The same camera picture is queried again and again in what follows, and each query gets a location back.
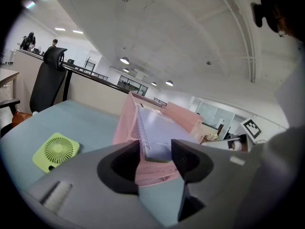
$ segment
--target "white wall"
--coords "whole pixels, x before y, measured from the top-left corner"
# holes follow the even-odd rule
[[[191,102],[192,103],[191,103],[190,111],[195,113],[197,108],[198,108],[198,106],[199,106],[199,104],[200,104],[200,99],[197,98],[197,97],[192,97],[191,98]]]
[[[234,117],[232,122],[231,122],[231,125],[230,125],[231,128],[230,128],[229,133],[238,134],[238,133],[236,133],[236,130],[237,130],[237,128],[238,128],[238,126],[240,125],[241,122],[242,122],[241,119]]]
[[[285,131],[285,128],[257,115],[253,118],[253,121],[262,130],[262,133],[258,136],[259,140],[269,141],[276,134]]]
[[[28,36],[31,31],[34,32],[36,40],[35,48],[41,46],[41,51],[44,52],[48,47],[52,46],[52,41],[56,38],[56,34],[46,29],[33,17],[24,12],[17,18],[12,26],[5,40],[5,49],[8,51],[19,49],[20,46],[17,45],[17,43],[21,43],[22,37]]]
[[[190,101],[192,96],[176,91],[161,90],[156,96],[156,98],[163,102],[172,102],[180,107],[189,109],[191,106]]]
[[[145,97],[153,100],[159,94],[159,90],[155,89],[154,87],[149,87],[146,91]]]
[[[243,109],[288,127],[288,122],[274,96],[274,91],[230,76],[226,79],[218,75],[202,79],[185,79],[174,89],[193,96],[209,99],[238,109]]]
[[[90,60],[96,63],[95,68],[97,67],[102,56],[88,40],[62,36],[57,37],[57,40],[57,47],[68,49],[65,52],[65,61],[73,59],[75,65],[84,67],[88,54],[90,54]]]
[[[102,57],[100,59],[100,61],[97,64],[94,71],[98,74],[102,74],[104,76],[107,76],[108,77],[107,81],[114,84],[114,85],[118,84],[119,79],[121,77],[120,73],[118,73],[118,72],[109,68],[108,62],[105,60],[104,57]]]
[[[250,112],[247,112],[247,111],[244,111],[244,110],[241,110],[241,109],[238,109],[238,108],[234,108],[234,107],[231,107],[231,106],[228,106],[226,104],[221,104],[221,103],[218,103],[218,102],[215,102],[215,101],[211,101],[211,100],[208,100],[208,99],[203,99],[203,98],[199,98],[201,102],[203,103],[206,103],[206,104],[209,104],[209,105],[212,105],[212,106],[215,106],[217,108],[221,108],[221,109],[224,109],[224,110],[227,110],[227,111],[230,111],[236,115],[239,115],[241,117],[244,117],[245,119],[247,118],[253,118],[254,114],[253,113],[250,113]]]

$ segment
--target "green fan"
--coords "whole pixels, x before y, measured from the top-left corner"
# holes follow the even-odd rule
[[[68,158],[75,156],[79,148],[79,143],[54,133],[34,154],[33,162],[48,173]]]

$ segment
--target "black office chair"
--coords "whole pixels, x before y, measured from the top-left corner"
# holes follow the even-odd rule
[[[68,59],[68,63],[72,63],[72,64],[73,64],[74,61],[75,61],[75,60],[73,60],[73,59]]]
[[[66,75],[66,69],[59,62],[65,48],[51,48],[43,56],[43,62],[39,68],[34,88],[30,97],[30,110],[40,112],[54,104],[56,95]],[[16,113],[18,98],[9,99],[0,103],[0,108],[10,107],[12,114]],[[13,128],[12,123],[0,130],[3,137]]]

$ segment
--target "desk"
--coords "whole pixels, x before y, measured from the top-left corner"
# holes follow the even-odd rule
[[[25,190],[45,173],[33,155],[55,132],[79,142],[80,152],[112,145],[119,117],[68,100],[25,120],[0,140],[0,155],[19,190]],[[141,202],[165,226],[177,222],[183,193],[181,178],[139,189]]]
[[[14,84],[15,84],[15,79],[17,78],[17,75],[19,74],[18,71],[12,71],[12,70],[7,70],[7,69],[0,69],[0,88],[3,87],[5,84],[13,81],[11,84],[11,95],[12,98],[14,98]]]

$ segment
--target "white ceiling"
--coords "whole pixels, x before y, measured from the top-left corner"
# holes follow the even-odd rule
[[[42,23],[47,29],[58,36],[86,39],[83,34],[73,32],[73,30],[77,30],[78,26],[73,22],[57,0],[32,1],[35,5],[29,9],[25,9],[25,12]],[[29,0],[25,0],[23,3],[24,5],[27,5]],[[55,28],[64,28],[66,31],[57,31]]]
[[[192,93],[192,86],[215,79],[274,91],[301,54],[295,39],[279,38],[266,21],[255,27],[250,3],[259,0],[58,1],[111,66],[122,70],[126,56],[130,69],[161,89],[172,80],[171,89]],[[52,26],[73,26],[46,2],[58,16]]]

